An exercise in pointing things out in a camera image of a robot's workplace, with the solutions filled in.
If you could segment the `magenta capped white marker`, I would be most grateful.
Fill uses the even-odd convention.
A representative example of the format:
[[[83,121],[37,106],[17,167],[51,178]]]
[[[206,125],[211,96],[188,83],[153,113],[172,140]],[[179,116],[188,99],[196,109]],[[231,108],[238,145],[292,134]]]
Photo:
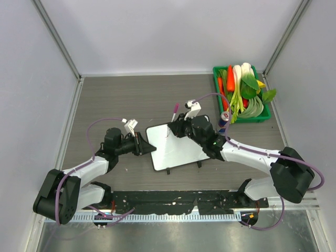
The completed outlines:
[[[178,109],[179,109],[179,103],[176,103],[176,104],[175,104],[175,107],[174,107],[174,110],[173,110],[173,115],[172,115],[172,118],[171,118],[171,122],[174,121]],[[169,126],[167,126],[167,134],[166,134],[167,137],[169,136],[170,131],[171,131],[171,130],[170,130]]]

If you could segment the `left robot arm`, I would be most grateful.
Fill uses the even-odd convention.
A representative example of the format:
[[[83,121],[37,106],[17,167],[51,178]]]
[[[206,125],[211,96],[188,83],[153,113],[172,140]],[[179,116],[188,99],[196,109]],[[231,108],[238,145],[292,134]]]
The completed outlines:
[[[91,205],[107,209],[112,202],[111,187],[94,181],[109,173],[119,156],[132,153],[142,156],[156,151],[141,133],[123,135],[118,128],[107,130],[100,149],[88,161],[63,171],[50,170],[33,204],[36,214],[67,224],[75,212]]]

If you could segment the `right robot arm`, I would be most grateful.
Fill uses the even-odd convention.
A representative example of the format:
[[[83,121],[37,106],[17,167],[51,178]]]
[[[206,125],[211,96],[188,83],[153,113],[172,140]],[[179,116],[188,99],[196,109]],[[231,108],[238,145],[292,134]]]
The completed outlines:
[[[167,126],[174,136],[193,140],[211,159],[240,163],[267,174],[262,179],[249,178],[241,185],[237,201],[242,207],[274,196],[298,204],[314,179],[312,168],[304,164],[294,149],[263,150],[239,143],[218,134],[205,115],[186,119],[180,114]]]

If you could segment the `white whiteboard black frame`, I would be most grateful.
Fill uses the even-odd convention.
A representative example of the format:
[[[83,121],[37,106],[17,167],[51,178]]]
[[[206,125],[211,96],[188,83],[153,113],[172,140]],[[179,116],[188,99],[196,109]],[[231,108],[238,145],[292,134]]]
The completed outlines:
[[[173,133],[167,133],[166,124],[148,127],[145,132],[148,142],[156,147],[156,151],[151,152],[155,171],[209,159],[193,140],[188,137],[178,138]]]

